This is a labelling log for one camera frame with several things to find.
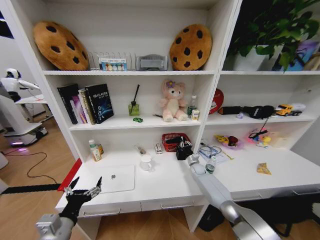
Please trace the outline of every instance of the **desk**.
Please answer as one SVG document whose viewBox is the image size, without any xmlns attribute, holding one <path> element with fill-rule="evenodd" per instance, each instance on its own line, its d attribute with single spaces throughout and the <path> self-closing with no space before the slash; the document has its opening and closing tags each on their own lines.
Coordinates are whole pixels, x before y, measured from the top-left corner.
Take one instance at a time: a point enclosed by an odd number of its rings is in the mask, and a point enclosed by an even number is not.
<svg viewBox="0 0 320 240">
<path fill-rule="evenodd" d="M 42 106 L 43 106 L 43 108 L 45 110 L 45 113 L 46 113 L 45 115 L 46 116 L 44 117 L 43 120 L 41 120 L 41 123 L 43 123 L 44 121 L 46 121 L 46 120 L 48 120 L 48 119 L 53 117 L 50 109 L 47 106 L 47 101 L 44 99 L 44 95 L 43 94 L 21 98 L 19 101 L 16 101 L 15 104 L 20 104 L 21 105 L 23 111 L 28 116 L 29 121 L 31 123 L 34 122 L 34 117 L 28 111 L 28 109 L 27 109 L 25 104 L 42 104 Z"/>
<path fill-rule="evenodd" d="M 265 149 L 249 143 L 240 150 L 221 148 L 235 159 L 218 164 L 213 174 L 236 202 L 320 189 L 320 166 L 290 150 Z M 148 149 L 148 152 L 154 153 L 154 150 Z M 135 164 L 135 188 L 132 191 L 99 194 L 82 206 L 78 227 L 88 239 L 96 238 L 101 216 L 170 208 L 183 208 L 190 231 L 196 229 L 209 203 L 193 180 L 187 161 L 178 161 L 175 152 L 164 151 L 154 155 L 155 171 L 146 172 L 139 167 L 140 156 L 134 150 L 106 149 L 102 156 L 98 162 L 89 156 L 74 179 L 86 177 L 100 167 Z M 272 175 L 257 173 L 258 163 L 263 162 L 267 163 Z M 93 187 L 99 177 L 96 176 L 88 184 L 76 185 L 75 189 Z M 61 212 L 66 204 L 64 194 L 56 209 Z"/>
</svg>

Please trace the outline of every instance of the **red plastic basket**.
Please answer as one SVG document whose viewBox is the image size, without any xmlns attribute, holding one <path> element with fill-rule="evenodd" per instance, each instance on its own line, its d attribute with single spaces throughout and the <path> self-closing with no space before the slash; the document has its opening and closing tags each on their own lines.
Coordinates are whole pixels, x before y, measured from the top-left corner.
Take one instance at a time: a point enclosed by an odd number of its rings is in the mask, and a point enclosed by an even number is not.
<svg viewBox="0 0 320 240">
<path fill-rule="evenodd" d="M 166 143 L 166 140 L 174 139 L 176 137 L 184 137 L 189 142 L 190 139 L 188 136 L 184 133 L 166 133 L 162 135 L 162 144 L 164 146 L 164 149 L 166 152 L 176 152 L 178 143 Z"/>
</svg>

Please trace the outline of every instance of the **wall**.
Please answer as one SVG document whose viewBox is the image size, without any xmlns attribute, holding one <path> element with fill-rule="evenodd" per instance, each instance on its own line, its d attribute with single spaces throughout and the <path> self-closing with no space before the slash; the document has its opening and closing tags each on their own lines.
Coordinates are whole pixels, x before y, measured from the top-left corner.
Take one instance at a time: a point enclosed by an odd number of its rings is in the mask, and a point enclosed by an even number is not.
<svg viewBox="0 0 320 240">
<path fill-rule="evenodd" d="M 320 166 L 320 117 L 292 147 L 292 151 Z"/>
<path fill-rule="evenodd" d="M 6 69 L 17 69 L 21 73 L 21 78 L 30 83 L 36 83 L 32 73 L 22 56 L 16 41 L 11 38 L 0 36 L 0 78 L 5 77 Z M 29 90 L 33 95 L 41 94 L 39 90 Z M 30 97 L 27 90 L 20 90 L 19 95 L 22 98 Z M 32 115 L 44 111 L 41 104 L 27 104 L 28 110 Z"/>
</svg>

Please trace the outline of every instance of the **white mug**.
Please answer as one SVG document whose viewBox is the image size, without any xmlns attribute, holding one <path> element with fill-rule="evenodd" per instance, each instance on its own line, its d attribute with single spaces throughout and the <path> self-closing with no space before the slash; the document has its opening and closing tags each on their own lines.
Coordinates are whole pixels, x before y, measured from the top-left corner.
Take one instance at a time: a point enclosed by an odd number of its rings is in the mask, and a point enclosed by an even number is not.
<svg viewBox="0 0 320 240">
<path fill-rule="evenodd" d="M 141 157 L 140 167 L 144 171 L 151 171 L 151 169 L 152 169 L 151 161 L 152 161 L 152 158 L 150 155 L 148 155 L 148 154 L 143 155 Z"/>
</svg>

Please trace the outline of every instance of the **floor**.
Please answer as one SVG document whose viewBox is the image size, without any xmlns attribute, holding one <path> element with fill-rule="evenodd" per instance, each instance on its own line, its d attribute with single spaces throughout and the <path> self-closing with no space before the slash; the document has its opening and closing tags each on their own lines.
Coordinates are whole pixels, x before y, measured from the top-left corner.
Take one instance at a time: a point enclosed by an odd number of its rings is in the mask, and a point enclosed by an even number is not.
<svg viewBox="0 0 320 240">
<path fill-rule="evenodd" d="M 54 119 L 44 123 L 49 134 L 26 151 L 12 154 L 46 152 L 47 159 L 35 167 L 31 175 L 49 175 L 61 183 L 74 164 L 73 156 Z M 13 149 L 0 136 L 0 150 Z M 8 156 L 9 164 L 0 169 L 0 179 L 11 187 L 53 184 L 46 177 L 28 178 L 27 171 L 43 158 L 32 156 Z M 0 238 L 6 240 L 33 240 L 38 238 L 37 220 L 46 213 L 54 213 L 62 193 L 57 191 L 0 195 Z M 85 240 L 75 227 L 72 240 Z M 157 210 L 106 216 L 101 220 L 97 240 L 235 240 L 230 224 L 224 221 L 211 232 L 197 228 L 190 233 L 181 209 Z M 288 240 L 320 240 L 320 226 L 307 220 L 294 224 Z"/>
</svg>

